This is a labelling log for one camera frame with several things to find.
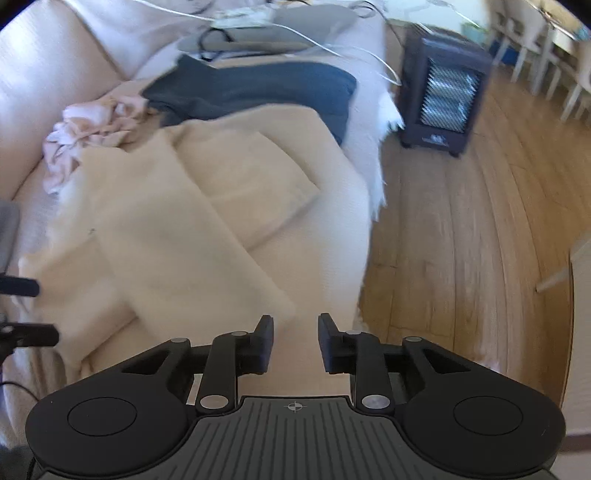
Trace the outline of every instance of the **heater grille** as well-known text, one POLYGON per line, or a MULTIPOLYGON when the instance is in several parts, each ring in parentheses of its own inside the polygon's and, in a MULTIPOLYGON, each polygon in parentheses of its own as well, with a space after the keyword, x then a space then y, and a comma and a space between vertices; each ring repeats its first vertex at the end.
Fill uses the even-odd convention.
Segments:
POLYGON ((464 133, 478 92, 481 74, 430 60, 421 123, 464 133))

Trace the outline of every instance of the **black circular cover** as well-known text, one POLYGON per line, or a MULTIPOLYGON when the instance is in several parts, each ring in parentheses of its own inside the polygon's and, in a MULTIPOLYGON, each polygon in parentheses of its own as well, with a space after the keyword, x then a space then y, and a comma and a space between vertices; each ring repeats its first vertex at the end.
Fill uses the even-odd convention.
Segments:
POLYGON ((170 453, 187 431, 185 406, 150 375, 90 377, 39 402, 27 442, 65 476, 113 476, 170 453))
POLYGON ((500 375, 439 375, 407 404, 403 428, 441 468, 478 478, 540 469, 558 451, 564 418, 544 395, 500 375))

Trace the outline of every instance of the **gray ribbed plate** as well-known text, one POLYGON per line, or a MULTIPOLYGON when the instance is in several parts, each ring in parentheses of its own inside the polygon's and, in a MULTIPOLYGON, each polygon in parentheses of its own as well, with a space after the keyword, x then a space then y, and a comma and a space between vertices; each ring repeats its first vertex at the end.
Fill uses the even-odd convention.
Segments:
MULTIPOLYGON (((58 480, 51 473, 43 480, 58 480)), ((403 441, 392 422, 344 398, 246 398, 230 415, 200 420, 171 458, 132 480, 457 480, 403 441)), ((539 471, 524 480, 551 480, 539 471)))

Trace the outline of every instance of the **dark blue garment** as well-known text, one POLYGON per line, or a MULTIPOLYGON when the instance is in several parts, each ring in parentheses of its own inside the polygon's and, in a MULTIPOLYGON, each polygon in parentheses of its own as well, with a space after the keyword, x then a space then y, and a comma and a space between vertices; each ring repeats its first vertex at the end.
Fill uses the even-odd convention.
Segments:
POLYGON ((150 107, 165 113, 163 127, 191 118, 211 120, 268 103, 304 105, 318 112, 340 145, 356 87, 355 77, 324 63, 215 69, 183 55, 177 67, 149 85, 142 96, 150 107))

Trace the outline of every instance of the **silver screw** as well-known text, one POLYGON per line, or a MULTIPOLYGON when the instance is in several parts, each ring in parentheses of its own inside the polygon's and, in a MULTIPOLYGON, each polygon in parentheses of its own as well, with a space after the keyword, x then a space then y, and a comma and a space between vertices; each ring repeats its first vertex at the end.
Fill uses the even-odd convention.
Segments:
POLYGON ((203 397, 199 403, 203 408, 217 410, 218 408, 224 408, 228 402, 229 400, 223 395, 208 395, 203 397))
POLYGON ((390 400, 388 397, 384 397, 383 395, 368 395, 361 400, 361 404, 366 408, 371 408, 372 410, 381 410, 382 408, 386 408, 390 405, 390 400))

